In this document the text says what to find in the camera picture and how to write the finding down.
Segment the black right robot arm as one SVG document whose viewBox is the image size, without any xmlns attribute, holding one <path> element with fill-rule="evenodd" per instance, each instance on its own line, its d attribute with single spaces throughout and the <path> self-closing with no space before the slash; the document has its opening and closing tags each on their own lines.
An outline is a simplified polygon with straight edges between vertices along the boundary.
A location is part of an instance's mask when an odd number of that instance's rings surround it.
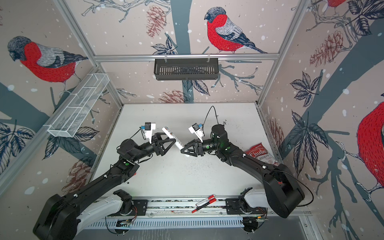
<svg viewBox="0 0 384 240">
<path fill-rule="evenodd" d="M 224 125 L 214 125 L 209 139 L 193 140 L 181 149 L 181 153 L 194 157 L 215 153 L 222 162 L 256 178 L 264 186 L 269 206 L 282 218 L 287 218 L 305 198 L 299 181 L 286 165 L 275 166 L 246 154 L 229 141 Z"/>
</svg>

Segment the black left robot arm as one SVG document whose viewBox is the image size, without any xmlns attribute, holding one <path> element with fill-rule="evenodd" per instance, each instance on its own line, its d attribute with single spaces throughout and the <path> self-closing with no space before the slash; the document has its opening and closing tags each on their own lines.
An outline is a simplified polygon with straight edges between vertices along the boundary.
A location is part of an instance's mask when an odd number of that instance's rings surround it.
<svg viewBox="0 0 384 240">
<path fill-rule="evenodd" d="M 116 190 L 107 199 L 99 198 L 114 187 L 127 182 L 152 155 L 164 156 L 176 139 L 165 133 L 156 133 L 149 142 L 137 145 L 132 139 L 124 140 L 117 148 L 119 160 L 102 176 L 65 196 L 50 197 L 33 228 L 40 240 L 72 240 L 80 231 L 103 217 L 120 213 L 137 215 L 132 196 Z"/>
</svg>

